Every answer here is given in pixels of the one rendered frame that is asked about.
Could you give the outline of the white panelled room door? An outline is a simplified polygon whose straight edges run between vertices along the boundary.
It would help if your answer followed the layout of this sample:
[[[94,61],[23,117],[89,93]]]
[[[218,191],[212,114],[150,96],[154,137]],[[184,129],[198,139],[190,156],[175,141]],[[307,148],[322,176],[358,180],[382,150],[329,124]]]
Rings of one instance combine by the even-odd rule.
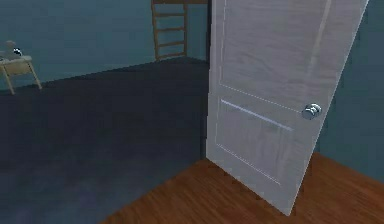
[[[368,2],[212,0],[206,156],[284,215]]]

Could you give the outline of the wooden ladder shelf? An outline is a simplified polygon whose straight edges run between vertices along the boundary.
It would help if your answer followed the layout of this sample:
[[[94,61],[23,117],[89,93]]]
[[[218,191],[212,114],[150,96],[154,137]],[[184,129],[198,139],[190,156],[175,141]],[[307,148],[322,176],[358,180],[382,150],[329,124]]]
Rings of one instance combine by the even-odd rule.
[[[150,0],[156,61],[206,60],[208,0]]]

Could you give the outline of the silver round door knob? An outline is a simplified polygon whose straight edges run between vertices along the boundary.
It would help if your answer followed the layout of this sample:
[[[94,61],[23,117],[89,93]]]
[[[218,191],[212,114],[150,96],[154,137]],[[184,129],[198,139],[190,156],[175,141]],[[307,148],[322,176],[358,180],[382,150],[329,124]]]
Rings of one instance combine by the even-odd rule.
[[[321,113],[322,108],[316,103],[311,103],[305,106],[301,112],[301,115],[304,119],[312,120],[318,117]]]

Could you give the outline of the pale wooden side table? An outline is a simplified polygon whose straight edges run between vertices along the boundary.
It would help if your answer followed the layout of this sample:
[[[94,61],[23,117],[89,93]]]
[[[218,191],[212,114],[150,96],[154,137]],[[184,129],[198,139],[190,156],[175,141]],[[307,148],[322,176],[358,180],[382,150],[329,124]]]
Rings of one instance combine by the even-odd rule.
[[[32,74],[39,89],[42,89],[41,82],[34,70],[32,57],[25,55],[19,59],[3,59],[0,61],[0,73],[5,77],[6,83],[12,95],[15,94],[14,87],[11,83],[11,76]]]

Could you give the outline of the grey and black small object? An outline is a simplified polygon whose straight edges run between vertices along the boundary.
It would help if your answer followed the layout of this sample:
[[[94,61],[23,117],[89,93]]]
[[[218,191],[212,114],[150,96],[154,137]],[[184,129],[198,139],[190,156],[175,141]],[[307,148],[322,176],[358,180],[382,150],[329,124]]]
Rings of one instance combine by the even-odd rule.
[[[6,50],[0,51],[0,60],[20,59],[23,56],[22,51],[16,47],[16,43],[12,40],[5,42]]]

